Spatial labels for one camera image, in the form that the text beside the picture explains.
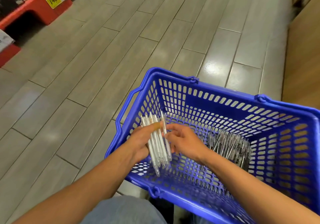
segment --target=hand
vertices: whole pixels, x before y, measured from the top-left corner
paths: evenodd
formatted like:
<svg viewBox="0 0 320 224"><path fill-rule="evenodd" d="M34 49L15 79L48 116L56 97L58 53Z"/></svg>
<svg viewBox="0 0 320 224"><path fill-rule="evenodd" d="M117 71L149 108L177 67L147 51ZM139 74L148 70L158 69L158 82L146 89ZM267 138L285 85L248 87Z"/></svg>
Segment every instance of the hand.
<svg viewBox="0 0 320 224"><path fill-rule="evenodd" d="M145 127L137 127L131 133L130 138L123 144L133 153L134 164L145 159L149 155L149 150L146 146L150 139L151 133L157 129L161 129L163 122L157 122Z"/></svg>
<svg viewBox="0 0 320 224"><path fill-rule="evenodd" d="M171 142L171 152L179 154L202 164L203 157L208 148L197 137L197 135L185 125L168 124L167 130L172 129L165 137Z"/></svg>

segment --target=perforated plastic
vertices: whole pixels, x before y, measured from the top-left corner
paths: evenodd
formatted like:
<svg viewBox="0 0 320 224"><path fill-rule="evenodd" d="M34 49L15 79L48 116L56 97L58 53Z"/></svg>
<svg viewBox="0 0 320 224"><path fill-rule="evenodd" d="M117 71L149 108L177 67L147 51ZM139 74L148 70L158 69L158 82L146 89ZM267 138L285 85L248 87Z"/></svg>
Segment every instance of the perforated plastic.
<svg viewBox="0 0 320 224"><path fill-rule="evenodd" d="M122 128L120 120L139 92ZM133 90L116 120L117 133L106 157L140 125L140 116L167 112L167 122L190 126L200 137L224 129L251 142L249 172L320 214L319 111L213 86L162 68L151 68ZM183 155L173 155L171 168L154 173L147 158L126 179L154 198L173 202L214 223L254 223L207 168Z"/></svg>

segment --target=person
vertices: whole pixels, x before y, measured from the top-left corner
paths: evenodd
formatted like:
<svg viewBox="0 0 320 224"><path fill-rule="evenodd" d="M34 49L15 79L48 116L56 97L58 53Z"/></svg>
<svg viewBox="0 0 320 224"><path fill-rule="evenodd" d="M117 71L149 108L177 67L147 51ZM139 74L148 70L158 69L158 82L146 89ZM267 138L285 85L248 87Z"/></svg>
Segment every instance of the person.
<svg viewBox="0 0 320 224"><path fill-rule="evenodd" d="M125 143L90 172L14 223L165 223L147 200L112 198L131 168L148 156L146 143L150 134L161 127L162 122L138 127ZM165 136L170 141L171 151L211 169L255 222L320 223L320 217L308 208L208 149L189 127L170 124L167 129L171 130Z"/></svg>

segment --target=tile floor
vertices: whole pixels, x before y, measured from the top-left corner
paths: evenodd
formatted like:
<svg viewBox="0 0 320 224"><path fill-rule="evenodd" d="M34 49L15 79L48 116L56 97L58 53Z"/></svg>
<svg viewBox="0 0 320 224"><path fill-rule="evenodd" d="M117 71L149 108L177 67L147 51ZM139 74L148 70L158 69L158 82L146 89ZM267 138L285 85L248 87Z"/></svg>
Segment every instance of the tile floor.
<svg viewBox="0 0 320 224"><path fill-rule="evenodd" d="M75 0L0 69L0 224L103 159L153 66L281 100L291 19L291 0Z"/></svg>

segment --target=person's right hand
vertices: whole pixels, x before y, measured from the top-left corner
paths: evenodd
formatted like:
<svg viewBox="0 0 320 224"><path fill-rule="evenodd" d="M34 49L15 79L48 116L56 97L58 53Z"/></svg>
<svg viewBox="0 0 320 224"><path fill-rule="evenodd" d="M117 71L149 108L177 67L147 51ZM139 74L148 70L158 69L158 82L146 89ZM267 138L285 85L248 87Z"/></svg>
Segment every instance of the person's right hand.
<svg viewBox="0 0 320 224"><path fill-rule="evenodd" d="M197 137L197 135L185 125L168 124L167 130L172 130L165 135L171 142L171 152L179 154L180 152L192 160L202 163L202 158L208 150L206 145Z"/></svg>

